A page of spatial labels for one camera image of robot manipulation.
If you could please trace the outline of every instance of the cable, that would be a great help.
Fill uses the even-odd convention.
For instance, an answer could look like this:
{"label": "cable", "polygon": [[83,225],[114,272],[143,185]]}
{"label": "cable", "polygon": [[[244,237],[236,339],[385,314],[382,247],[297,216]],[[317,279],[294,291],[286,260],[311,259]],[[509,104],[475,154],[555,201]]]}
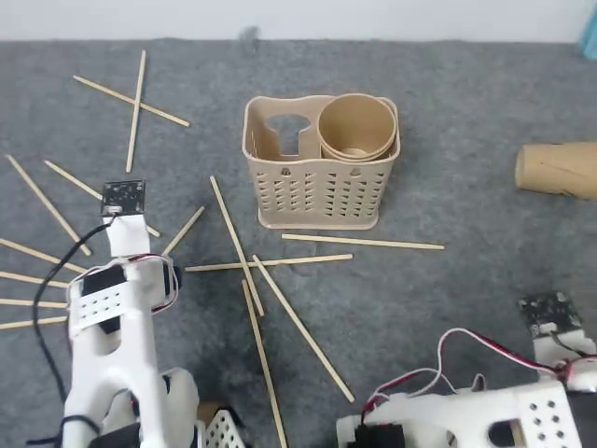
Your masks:
{"label": "cable", "polygon": [[583,352],[582,350],[577,350],[575,348],[572,348],[570,345],[563,343],[562,340],[560,339],[560,336],[558,336],[558,333],[556,333],[555,331],[552,331],[550,334],[551,334],[551,339],[553,339],[553,342],[555,342],[560,347],[565,348],[566,350],[568,350],[570,352],[576,353],[580,357],[590,357],[590,354],[588,354],[587,352]]}
{"label": "cable", "polygon": [[[93,235],[99,233],[100,231],[104,231],[105,229],[110,227],[112,225],[112,223],[114,222],[114,220],[117,218],[117,216],[118,215],[113,215],[110,222],[107,222],[105,224],[102,224],[101,226],[96,227],[92,231],[85,234],[80,240],[78,240],[71,247],[71,249],[66,253],[66,255],[64,257],[62,257],[60,262],[58,264],[56,264],[55,266],[53,266],[52,269],[50,269],[48,275],[46,275],[46,278],[44,278],[42,283],[39,285],[39,288],[37,289],[37,292],[35,293],[35,296],[34,296],[34,303],[33,303],[32,308],[33,308],[33,324],[34,324],[35,337],[37,338],[37,342],[39,343],[41,351],[43,352],[44,357],[46,358],[46,361],[48,362],[49,369],[51,370],[52,375],[54,376],[54,380],[56,381],[56,386],[58,388],[58,395],[60,396],[60,400],[62,403],[66,402],[66,388],[64,387],[64,380],[62,379],[60,371],[58,370],[58,366],[56,366],[56,361],[54,360],[54,356],[49,351],[48,345],[46,344],[46,340],[45,340],[44,335],[39,326],[39,302],[41,301],[41,296],[44,294],[44,291],[46,290],[46,287],[48,286],[49,281],[52,278],[54,278],[54,276],[56,276],[58,271],[68,262],[68,260],[71,257],[73,257],[73,255],[75,255],[75,253],[78,251],[78,249],[82,245],[84,245]],[[87,423],[90,426],[95,426],[97,428],[97,425],[95,425],[95,423],[92,422],[85,415],[69,415],[67,417],[64,417],[64,419],[61,421],[60,431],[57,436],[55,436],[53,438],[27,441],[27,444],[28,445],[43,445],[43,444],[47,445],[50,443],[54,443],[55,445],[60,446],[62,444],[63,426],[65,423],[67,423],[69,421],[82,421],[82,422]]]}
{"label": "cable", "polygon": [[[370,411],[370,409],[375,405],[375,402],[377,401],[377,399],[379,399],[379,398],[387,399],[388,398],[387,395],[382,394],[383,390],[390,388],[390,387],[394,387],[396,385],[399,385],[424,371],[434,371],[436,373],[436,376],[433,378],[433,380],[431,380],[431,382],[429,384],[427,384],[426,386],[420,388],[419,390],[409,394],[408,398],[411,399],[411,398],[419,397],[420,395],[424,394],[425,392],[428,392],[429,390],[431,390],[431,388],[433,388],[437,384],[439,379],[442,379],[442,378],[448,383],[451,390],[453,392],[457,393],[457,391],[455,390],[453,385],[450,383],[450,381],[446,378],[446,376],[443,373],[444,361],[443,361],[443,353],[442,353],[444,343],[446,342],[446,340],[448,339],[448,337],[451,334],[456,333],[456,332],[462,332],[462,333],[470,336],[471,338],[478,341],[479,343],[482,343],[486,347],[491,348],[494,352],[499,353],[503,357],[507,357],[511,361],[514,361],[517,364],[520,364],[523,367],[526,367],[527,369],[533,369],[535,371],[542,371],[542,372],[548,373],[550,375],[553,375],[559,379],[561,379],[563,376],[564,380],[570,374],[571,363],[566,363],[563,366],[563,368],[561,368],[561,369],[553,369],[550,366],[547,366],[545,364],[540,364],[538,362],[534,362],[534,361],[527,359],[521,355],[518,355],[518,354],[512,352],[511,350],[505,348],[503,345],[500,345],[496,341],[493,341],[493,340],[491,340],[479,333],[476,333],[475,331],[472,331],[470,329],[462,329],[462,328],[449,329],[441,336],[441,338],[439,338],[439,341],[437,342],[437,369],[422,368],[422,369],[417,369],[415,371],[410,371],[410,372],[404,373],[403,375],[395,378],[394,380],[391,380],[391,381],[379,386],[375,390],[375,392],[369,397],[369,399],[365,402],[365,406],[363,407],[363,412],[361,413],[361,422],[362,423],[364,422],[365,414],[368,411]],[[473,380],[473,387],[474,388],[481,387],[482,389],[484,389],[485,386],[486,386],[485,377],[480,374],[477,374],[475,376],[475,379]]]}
{"label": "cable", "polygon": [[112,225],[112,223],[114,222],[114,219],[116,219],[116,217],[117,217],[117,215],[114,215],[110,222],[96,227],[95,229],[93,229],[92,231],[90,231],[89,233],[84,235],[80,240],[78,240],[73,245],[73,247],[71,247],[71,249],[66,253],[66,255],[64,257],[62,257],[60,262],[52,267],[52,269],[49,271],[48,275],[46,275],[46,278],[44,278],[43,282],[39,285],[39,288],[37,289],[37,292],[35,293],[35,296],[34,296],[33,322],[34,322],[35,337],[37,338],[37,342],[39,343],[41,351],[43,352],[44,357],[46,358],[46,361],[49,364],[49,369],[51,370],[52,375],[54,376],[54,380],[56,381],[56,386],[58,387],[58,395],[60,396],[60,400],[62,401],[62,403],[64,403],[66,401],[66,389],[64,387],[64,380],[62,379],[62,376],[60,375],[60,371],[58,370],[58,367],[56,366],[54,357],[52,356],[52,354],[50,353],[50,351],[48,349],[48,345],[46,344],[46,340],[44,339],[44,335],[42,334],[41,328],[39,326],[39,302],[41,301],[41,296],[44,294],[44,291],[46,290],[46,287],[48,286],[49,281],[52,278],[54,278],[54,276],[58,273],[58,271],[62,268],[62,266],[64,266],[68,262],[68,260],[71,257],[73,257],[73,255],[75,255],[75,253],[78,251],[78,249],[82,245],[84,245],[93,235],[95,235],[96,233],[99,233],[100,231],[104,231],[105,229],[110,227]]}
{"label": "cable", "polygon": [[417,390],[416,392],[410,394],[410,397],[418,397],[418,396],[424,394],[429,389],[431,389],[434,385],[436,385],[437,381],[439,381],[439,378],[441,377],[441,373],[443,372],[443,364],[444,363],[443,363],[442,351],[443,351],[444,343],[446,342],[446,339],[448,339],[448,336],[450,336],[453,333],[458,333],[458,332],[464,333],[464,334],[470,336],[471,338],[482,343],[486,347],[491,348],[494,352],[499,353],[503,357],[507,357],[511,361],[514,361],[517,364],[520,364],[523,367],[526,367],[527,369],[533,369],[535,371],[542,371],[544,373],[548,373],[548,374],[556,376],[556,377],[559,375],[559,372],[556,371],[555,369],[552,369],[550,366],[546,366],[545,364],[539,364],[538,362],[534,362],[534,361],[531,361],[530,359],[522,357],[521,355],[518,355],[518,354],[508,350],[507,348],[500,345],[496,341],[492,341],[491,339],[489,339],[481,334],[478,334],[475,331],[472,331],[470,329],[455,328],[455,329],[449,329],[448,331],[446,331],[441,336],[441,338],[439,338],[439,342],[437,343],[437,374],[436,374],[436,377],[431,381],[431,383],[429,383],[425,387],[422,387],[421,389]]}
{"label": "cable", "polygon": [[[413,378],[413,377],[419,375],[420,373],[424,373],[424,372],[427,372],[427,371],[431,371],[433,373],[437,373],[436,369],[431,369],[431,368],[428,368],[428,367],[423,367],[423,368],[420,368],[420,369],[416,369],[414,371],[409,371],[407,373],[404,373],[403,375],[400,375],[397,378],[395,378],[393,380],[390,380],[387,383],[384,383],[384,384],[380,385],[377,389],[375,389],[375,391],[373,392],[373,394],[371,394],[371,396],[365,402],[365,406],[363,408],[363,412],[361,413],[361,420],[363,420],[365,418],[365,414],[367,413],[367,411],[370,408],[373,407],[373,405],[375,404],[375,402],[377,401],[377,399],[385,399],[386,401],[390,399],[390,397],[387,396],[386,394],[383,394],[382,391],[387,390],[387,389],[389,389],[391,387],[396,387],[397,385],[400,385],[401,383],[404,383],[404,382],[408,381],[410,378]],[[454,385],[451,383],[451,381],[448,379],[448,377],[446,375],[444,375],[443,373],[441,373],[441,378],[446,382],[446,384],[450,388],[450,391],[453,394],[457,394],[458,393],[458,391],[456,390],[456,388],[454,387]]]}

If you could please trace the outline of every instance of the gray carpet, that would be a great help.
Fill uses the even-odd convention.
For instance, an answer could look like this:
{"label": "gray carpet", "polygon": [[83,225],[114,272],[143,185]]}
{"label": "gray carpet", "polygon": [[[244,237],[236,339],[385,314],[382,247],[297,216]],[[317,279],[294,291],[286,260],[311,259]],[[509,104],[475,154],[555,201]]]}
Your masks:
{"label": "gray carpet", "polygon": [[[73,79],[79,74],[134,96],[141,49],[144,98],[193,124],[141,113],[131,175],[124,174],[131,108]],[[531,356],[515,300],[571,291],[597,337],[597,203],[520,192],[517,149],[527,142],[597,139],[597,63],[572,46],[382,42],[5,43],[0,44],[0,150],[13,154],[81,234],[99,223],[99,203],[51,172],[55,161],[99,189],[108,180],[147,180],[146,216],[163,232],[161,251],[202,204],[173,252],[181,265],[236,260],[209,184],[216,175],[247,254],[262,258],[354,253],[353,261],[271,272],[357,402],[349,404],[256,275],[265,340],[286,434],[294,447],[330,447],[335,421],[357,413],[371,390],[404,371],[434,366],[437,338],[454,326],[484,332]],[[400,108],[403,152],[371,231],[351,236],[443,242],[411,250],[285,242],[257,222],[241,154],[244,105],[265,94],[295,97],[365,91]],[[2,237],[61,256],[71,240],[9,163],[0,162]],[[91,266],[108,261],[96,237]],[[2,248],[2,270],[43,276],[45,261]],[[61,280],[71,273],[62,272]],[[160,366],[190,370],[203,399],[226,399],[255,446],[277,437],[240,289],[240,271],[194,273],[179,302],[155,319]],[[31,298],[35,286],[2,280],[2,297]],[[61,300],[51,288],[47,300]],[[58,313],[46,310],[43,316]],[[3,306],[0,321],[29,310]],[[44,328],[69,379],[62,326]],[[532,372],[464,337],[447,346],[447,374],[491,387],[533,381]],[[61,419],[33,331],[0,334],[0,445],[52,434]]]}

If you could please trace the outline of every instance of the black wire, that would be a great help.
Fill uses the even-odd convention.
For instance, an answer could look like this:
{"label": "black wire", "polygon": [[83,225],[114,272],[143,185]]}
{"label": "black wire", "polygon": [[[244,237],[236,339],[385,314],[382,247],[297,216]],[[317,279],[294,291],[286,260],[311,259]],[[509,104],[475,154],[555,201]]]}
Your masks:
{"label": "black wire", "polygon": [[[37,292],[35,293],[35,296],[34,296],[33,323],[34,323],[35,337],[37,338],[37,342],[39,343],[41,351],[43,352],[44,357],[46,358],[46,361],[48,362],[49,369],[51,370],[52,375],[54,376],[54,380],[56,381],[56,386],[58,387],[58,395],[60,396],[60,400],[62,401],[62,403],[66,402],[66,388],[64,387],[64,380],[62,379],[60,371],[58,370],[58,367],[56,366],[56,361],[54,360],[54,356],[49,351],[48,345],[46,344],[46,340],[44,339],[44,335],[41,332],[41,328],[39,327],[39,302],[41,301],[41,296],[44,294],[44,291],[46,290],[46,287],[48,286],[49,281],[52,278],[54,278],[54,276],[56,276],[58,271],[68,262],[68,260],[71,257],[73,257],[73,255],[75,255],[75,253],[78,251],[78,249],[82,245],[84,245],[93,235],[95,235],[96,233],[99,233],[100,231],[104,231],[105,229],[110,227],[112,225],[112,223],[114,222],[114,220],[117,218],[117,216],[118,215],[113,215],[110,222],[96,227],[92,231],[85,234],[80,240],[78,240],[73,245],[73,247],[71,247],[71,249],[66,253],[66,255],[64,257],[62,257],[60,262],[58,264],[56,264],[54,267],[52,267],[52,269],[49,271],[48,275],[46,275],[46,278],[44,278],[41,285],[39,285],[39,288],[37,289]],[[68,327],[66,327],[66,333],[67,333],[66,337],[68,339],[69,338]],[[61,424],[60,424],[60,431],[58,432],[58,435],[56,435],[54,437],[50,437],[50,438],[45,438],[45,439],[27,441],[27,445],[48,445],[50,443],[53,443],[55,446],[60,448],[60,446],[62,445],[62,431],[63,431],[64,424],[71,422],[71,421],[84,422],[88,426],[90,426],[96,432],[96,434],[99,434],[99,432],[100,432],[100,429],[97,427],[95,422],[90,420],[87,416],[85,416],[85,415],[69,415],[62,419]]]}
{"label": "black wire", "polygon": [[55,265],[54,267],[52,267],[52,269],[49,271],[48,275],[46,275],[46,278],[44,278],[44,281],[41,283],[41,285],[39,285],[39,288],[37,289],[37,292],[35,293],[35,296],[34,296],[33,321],[34,321],[35,337],[37,338],[37,343],[39,343],[41,351],[43,352],[44,357],[46,358],[46,361],[48,362],[49,369],[51,370],[52,375],[54,376],[54,380],[56,381],[56,386],[58,387],[58,395],[60,396],[60,400],[62,401],[62,403],[64,403],[66,401],[66,388],[64,387],[64,380],[62,379],[60,371],[58,370],[58,367],[56,366],[56,361],[54,360],[54,357],[52,356],[52,354],[50,353],[50,351],[48,349],[48,345],[46,344],[46,340],[44,339],[44,335],[41,332],[41,328],[39,326],[39,302],[41,301],[41,296],[44,294],[44,291],[46,290],[46,287],[48,286],[49,281],[52,278],[54,278],[54,276],[58,273],[58,271],[62,268],[62,266],[64,266],[68,262],[68,260],[71,257],[73,257],[73,255],[75,255],[75,253],[78,251],[78,249],[82,245],[84,245],[93,235],[95,235],[96,233],[99,233],[100,231],[104,231],[105,229],[110,227],[112,225],[112,223],[114,222],[114,219],[116,219],[116,217],[117,216],[114,215],[110,222],[96,227],[95,229],[93,229],[92,231],[90,231],[89,233],[84,235],[80,240],[78,240],[73,245],[73,247],[71,247],[71,249],[66,253],[66,255],[64,257],[62,257],[60,262],[57,265]]}
{"label": "black wire", "polygon": [[58,434],[54,437],[46,437],[45,439],[36,439],[34,441],[27,441],[27,446],[41,446],[53,444],[56,448],[62,448],[62,434],[64,433],[64,425],[68,422],[82,422],[90,427],[96,436],[100,435],[100,427],[98,427],[93,420],[86,415],[68,415],[60,422],[60,429]]}
{"label": "black wire", "polygon": [[553,339],[553,342],[555,342],[560,347],[565,348],[566,350],[569,350],[573,353],[576,353],[580,357],[589,357],[590,356],[587,352],[583,352],[582,350],[577,350],[575,348],[572,348],[570,345],[563,343],[562,340],[560,339],[560,336],[558,336],[558,333],[556,333],[555,331],[551,332],[551,339]]}

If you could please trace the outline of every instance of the wooden stick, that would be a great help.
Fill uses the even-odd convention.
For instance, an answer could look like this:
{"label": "wooden stick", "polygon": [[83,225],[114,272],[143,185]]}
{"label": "wooden stick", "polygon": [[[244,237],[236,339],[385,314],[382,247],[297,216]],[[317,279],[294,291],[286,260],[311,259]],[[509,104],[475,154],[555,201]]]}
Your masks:
{"label": "wooden stick", "polygon": [[[87,192],[88,194],[90,194],[91,196],[93,196],[98,201],[102,200],[103,196],[98,191],[96,191],[95,189],[91,188],[89,185],[87,185],[82,180],[77,179],[76,177],[74,177],[73,175],[71,175],[68,171],[66,171],[63,168],[61,168],[60,166],[58,166],[56,163],[52,163],[51,161],[44,161],[44,163],[48,167],[50,167],[52,170],[54,170],[56,173],[58,173],[59,175],[61,175],[62,177],[64,177],[66,180],[70,180],[77,187],[79,187],[83,191]],[[147,226],[147,231],[149,233],[151,233],[153,236],[156,236],[158,238],[161,237],[161,233],[159,233],[158,231],[156,231],[151,226]]]}
{"label": "wooden stick", "polygon": [[[39,325],[57,324],[59,322],[64,322],[65,320],[66,316],[63,315],[61,317],[47,317],[45,319],[38,319],[37,323]],[[10,322],[8,324],[0,324],[0,329],[18,329],[20,327],[31,327],[33,324],[33,320],[22,320],[21,322]]]}
{"label": "wooden stick", "polygon": [[127,154],[127,173],[132,169],[132,155],[134,153],[134,142],[137,138],[137,124],[139,121],[139,106],[141,105],[141,92],[143,91],[143,77],[146,72],[146,51],[141,51],[141,62],[139,63],[139,77],[137,78],[137,93],[134,96],[132,106],[131,138],[129,139],[129,153]]}
{"label": "wooden stick", "polygon": [[187,224],[185,224],[183,226],[183,228],[180,230],[180,232],[176,234],[176,236],[172,239],[172,241],[166,246],[164,251],[161,253],[163,256],[167,256],[168,254],[170,254],[170,252],[172,252],[172,249],[174,249],[176,247],[176,245],[180,242],[180,240],[182,240],[183,237],[190,230],[192,225],[195,224],[195,221],[197,221],[197,219],[199,219],[199,217],[201,216],[201,213],[203,213],[203,210],[205,210],[205,207],[201,207],[199,210],[197,210],[193,214],[192,217],[190,217],[190,219],[187,221]]}
{"label": "wooden stick", "polygon": [[[302,259],[265,259],[261,261],[264,266],[278,266],[280,264],[303,264],[303,263],[317,263],[320,261],[337,261],[341,259],[353,259],[353,254],[344,255],[324,255],[320,257],[304,257]],[[256,268],[257,264],[254,261],[246,263],[249,268]],[[187,266],[185,271],[187,273],[204,273],[207,271],[224,271],[226,269],[240,269],[242,263],[221,263],[221,264],[205,264],[203,266]]]}
{"label": "wooden stick", "polygon": [[[56,209],[56,207],[49,201],[46,195],[42,192],[41,189],[37,186],[34,180],[23,170],[22,166],[15,160],[14,157],[7,154],[7,159],[12,163],[15,170],[21,175],[23,180],[27,182],[29,187],[34,191],[35,195],[39,198],[39,200],[46,206],[49,212],[56,218],[56,220],[60,223],[60,225],[66,230],[66,232],[70,235],[73,241],[78,242],[81,238],[76,234],[73,228],[70,226],[66,219],[62,217],[60,212]],[[83,253],[87,256],[91,255],[90,249],[86,245],[81,245],[80,249]]]}
{"label": "wooden stick", "polygon": [[265,350],[263,348],[263,341],[261,340],[261,333],[259,332],[259,325],[257,324],[257,318],[255,316],[255,310],[251,303],[251,293],[249,286],[243,279],[243,293],[246,300],[246,306],[249,310],[249,318],[251,319],[251,327],[253,327],[253,335],[255,336],[255,344],[257,345],[257,352],[259,353],[259,360],[261,361],[261,369],[263,370],[263,376],[265,377],[265,386],[268,388],[268,395],[270,396],[271,411],[273,412],[273,421],[276,424],[276,430],[278,431],[278,439],[280,439],[280,446],[286,448],[286,435],[284,433],[284,425],[282,424],[282,416],[280,415],[280,408],[278,408],[278,400],[276,399],[276,393],[273,389],[273,381],[271,380],[270,366],[268,366],[268,359],[265,357]]}
{"label": "wooden stick", "polygon": [[305,328],[303,323],[300,321],[299,317],[295,313],[295,310],[292,309],[292,307],[290,306],[290,303],[288,303],[288,301],[286,300],[286,297],[284,297],[284,294],[282,293],[280,288],[278,288],[276,283],[273,281],[273,278],[271,278],[270,273],[268,273],[267,269],[265,269],[265,266],[263,266],[263,263],[261,263],[261,261],[257,258],[257,255],[253,256],[253,260],[257,264],[257,267],[259,268],[259,270],[265,277],[266,281],[270,284],[270,287],[273,290],[273,293],[278,298],[278,300],[280,301],[282,306],[286,309],[286,312],[288,313],[288,315],[290,316],[290,318],[292,319],[294,324],[297,326],[298,331],[300,331],[300,334],[302,334],[303,338],[305,338],[305,341],[307,341],[307,343],[311,346],[311,349],[315,352],[317,357],[319,357],[319,360],[324,365],[327,372],[331,375],[332,379],[336,382],[336,384],[338,385],[338,387],[340,388],[340,390],[342,391],[344,396],[352,403],[354,401],[353,393],[350,391],[348,386],[342,381],[342,379],[340,378],[340,376],[334,369],[334,366],[332,366],[331,363],[329,362],[329,360],[327,359],[326,354],[324,354],[322,349],[319,348],[319,345],[317,345],[317,342],[315,341],[315,339],[311,336],[309,331]]}
{"label": "wooden stick", "polygon": [[244,257],[243,248],[241,247],[241,242],[239,241],[239,237],[236,235],[236,231],[234,230],[234,226],[232,225],[232,221],[230,220],[230,215],[228,214],[228,209],[226,208],[226,204],[224,203],[224,198],[222,197],[222,193],[220,192],[220,188],[217,185],[217,181],[215,177],[212,175],[209,176],[209,180],[212,182],[212,188],[214,189],[215,197],[217,198],[217,203],[220,206],[220,210],[222,211],[222,216],[224,217],[224,221],[226,221],[226,227],[228,227],[228,232],[230,233],[230,238],[234,243],[234,247],[236,248],[236,253],[239,256],[239,260],[243,266],[244,278],[246,278],[247,283],[249,284],[249,289],[251,290],[251,296],[253,296],[253,300],[255,301],[255,306],[257,307],[257,311],[259,312],[260,316],[263,316],[263,306],[261,305],[261,300],[259,299],[259,295],[257,294],[257,288],[255,287],[255,282],[253,281],[253,276],[251,275],[251,271],[249,270],[249,266],[246,263],[246,258]]}
{"label": "wooden stick", "polygon": [[[126,95],[123,95],[122,93],[118,93],[117,91],[108,89],[107,87],[105,87],[101,84],[97,84],[96,82],[89,81],[88,79],[85,79],[84,77],[78,77],[77,75],[74,75],[73,78],[76,79],[78,82],[85,84],[86,86],[94,88],[98,91],[102,91],[103,93],[107,93],[108,95],[118,98],[119,100],[122,100],[131,105],[134,105],[134,99],[132,99]],[[185,126],[185,127],[190,126],[190,123],[188,121],[186,121],[185,119],[180,119],[179,117],[175,117],[174,115],[168,114],[168,113],[164,112],[163,110],[159,110],[156,107],[152,107],[151,105],[146,105],[144,103],[141,103],[141,104],[139,104],[139,106],[142,109],[146,110],[147,112],[151,112],[152,114],[159,115],[163,119],[168,119],[170,121],[173,121],[176,124],[180,124],[181,126]]]}
{"label": "wooden stick", "polygon": [[[19,280],[20,282],[26,282],[26,283],[36,283],[38,285],[40,285],[44,281],[43,278],[30,277],[29,275],[21,275],[20,273],[7,273],[6,271],[0,271],[0,278],[9,278],[11,280]],[[68,283],[56,282],[54,280],[50,280],[48,283],[48,286],[49,287],[67,288]]]}
{"label": "wooden stick", "polygon": [[283,240],[322,241],[324,243],[341,243],[345,245],[381,245],[384,247],[404,247],[407,249],[443,250],[445,245],[427,245],[423,243],[406,243],[402,241],[358,240],[356,238],[339,238],[336,236],[297,235],[283,233]]}
{"label": "wooden stick", "polygon": [[[60,263],[60,259],[57,259],[56,257],[52,257],[51,255],[44,254],[43,252],[39,252],[38,250],[32,249],[31,247],[27,247],[26,245],[20,245],[19,243],[15,243],[4,238],[0,238],[0,245],[5,245],[12,249],[18,250],[23,254],[31,255],[39,259],[44,259],[45,261],[50,261],[54,264]],[[77,266],[73,263],[65,263],[64,267],[66,269],[70,269],[71,271],[75,271],[76,273],[84,273],[87,271],[86,269],[81,268],[80,266]]]}
{"label": "wooden stick", "polygon": [[[0,305],[33,306],[34,301],[23,301],[20,299],[0,299]],[[38,303],[40,308],[66,308],[66,303],[58,301],[41,301]]]}

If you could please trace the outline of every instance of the beige plastic basket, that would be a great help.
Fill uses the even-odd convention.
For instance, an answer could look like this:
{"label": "beige plastic basket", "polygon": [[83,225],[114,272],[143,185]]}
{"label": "beige plastic basket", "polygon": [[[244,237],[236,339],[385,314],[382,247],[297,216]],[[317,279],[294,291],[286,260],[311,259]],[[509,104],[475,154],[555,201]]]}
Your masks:
{"label": "beige plastic basket", "polygon": [[[379,218],[379,205],[392,165],[393,146],[378,160],[323,159],[317,119],[334,97],[277,99],[258,96],[244,112],[243,153],[249,163],[259,206],[259,222],[269,229],[366,230]],[[398,117],[396,105],[385,101]],[[279,136],[267,126],[275,116],[298,115],[310,124],[298,133],[298,155],[280,151]]]}

